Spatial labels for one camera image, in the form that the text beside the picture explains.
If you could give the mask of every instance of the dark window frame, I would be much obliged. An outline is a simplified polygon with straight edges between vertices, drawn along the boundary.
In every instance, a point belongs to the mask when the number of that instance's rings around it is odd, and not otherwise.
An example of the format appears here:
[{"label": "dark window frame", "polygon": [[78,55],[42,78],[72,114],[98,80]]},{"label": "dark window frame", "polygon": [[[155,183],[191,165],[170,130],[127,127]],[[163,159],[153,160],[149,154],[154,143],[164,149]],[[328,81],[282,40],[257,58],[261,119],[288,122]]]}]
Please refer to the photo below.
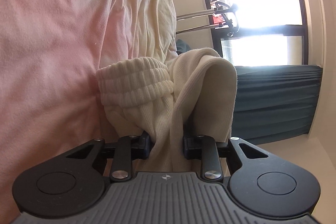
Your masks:
[{"label": "dark window frame", "polygon": [[[305,0],[300,1],[302,25],[278,25],[263,28],[240,28],[239,32],[235,33],[235,38],[248,37],[252,35],[263,34],[282,34],[284,36],[301,36],[302,37],[302,64],[308,65],[308,23]],[[211,9],[210,0],[205,0],[206,8]],[[213,24],[213,17],[209,16],[209,23]],[[225,28],[211,29],[213,48],[218,54],[223,57],[221,38],[226,37]]]}]

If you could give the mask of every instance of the beige wall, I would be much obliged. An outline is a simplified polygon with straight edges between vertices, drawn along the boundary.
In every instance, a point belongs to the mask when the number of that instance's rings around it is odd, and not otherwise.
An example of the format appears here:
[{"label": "beige wall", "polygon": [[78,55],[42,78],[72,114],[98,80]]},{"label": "beige wall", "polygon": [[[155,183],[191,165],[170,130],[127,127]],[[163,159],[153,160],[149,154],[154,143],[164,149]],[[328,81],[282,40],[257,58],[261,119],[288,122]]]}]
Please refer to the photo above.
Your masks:
[{"label": "beige wall", "polygon": [[301,135],[259,145],[285,160],[310,171],[319,181],[321,196],[313,216],[322,224],[336,223],[336,170],[318,138]]},{"label": "beige wall", "polygon": [[[176,15],[184,15],[193,12],[206,10],[205,0],[173,0]],[[190,29],[194,27],[209,24],[208,17],[198,17],[180,20],[177,22],[177,31]],[[200,30],[176,35],[176,39],[182,39],[190,45],[191,48],[211,47],[212,38],[210,30]]]},{"label": "beige wall", "polygon": [[321,0],[324,22],[324,63],[320,97],[311,137],[318,137],[336,166],[336,0]]}]

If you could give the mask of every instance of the dark blue cloth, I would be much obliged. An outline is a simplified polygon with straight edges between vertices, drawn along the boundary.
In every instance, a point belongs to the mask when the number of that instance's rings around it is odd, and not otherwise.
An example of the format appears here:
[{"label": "dark blue cloth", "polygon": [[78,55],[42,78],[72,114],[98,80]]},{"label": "dark blue cloth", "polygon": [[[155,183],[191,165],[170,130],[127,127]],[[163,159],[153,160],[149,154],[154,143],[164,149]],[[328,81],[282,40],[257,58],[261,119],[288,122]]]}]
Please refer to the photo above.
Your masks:
[{"label": "dark blue cloth", "polygon": [[319,98],[318,66],[236,67],[232,136],[262,144],[307,134]]}]

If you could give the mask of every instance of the ribbed fabric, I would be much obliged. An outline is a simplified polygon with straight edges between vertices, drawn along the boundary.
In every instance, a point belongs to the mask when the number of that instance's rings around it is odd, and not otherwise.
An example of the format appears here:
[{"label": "ribbed fabric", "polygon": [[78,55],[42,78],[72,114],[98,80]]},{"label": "ribbed fabric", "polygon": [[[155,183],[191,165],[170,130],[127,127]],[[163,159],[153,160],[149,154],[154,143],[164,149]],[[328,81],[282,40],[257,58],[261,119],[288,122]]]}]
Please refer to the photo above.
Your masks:
[{"label": "ribbed fabric", "polygon": [[213,49],[181,54],[169,70],[149,57],[125,60],[98,70],[97,78],[106,117],[119,137],[146,130],[155,143],[135,170],[199,171],[182,153],[183,124],[190,117],[195,135],[220,142],[230,136],[237,75]]}]

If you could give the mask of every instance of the bed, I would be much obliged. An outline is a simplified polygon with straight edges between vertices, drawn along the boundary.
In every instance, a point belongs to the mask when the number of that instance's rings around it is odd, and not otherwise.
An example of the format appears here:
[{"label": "bed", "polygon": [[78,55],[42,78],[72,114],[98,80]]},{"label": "bed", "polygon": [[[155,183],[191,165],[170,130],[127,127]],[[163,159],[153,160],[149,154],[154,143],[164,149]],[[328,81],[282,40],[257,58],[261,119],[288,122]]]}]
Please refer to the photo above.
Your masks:
[{"label": "bed", "polygon": [[0,223],[18,215],[23,170],[97,136],[95,73],[140,56],[177,56],[172,0],[0,0]]}]

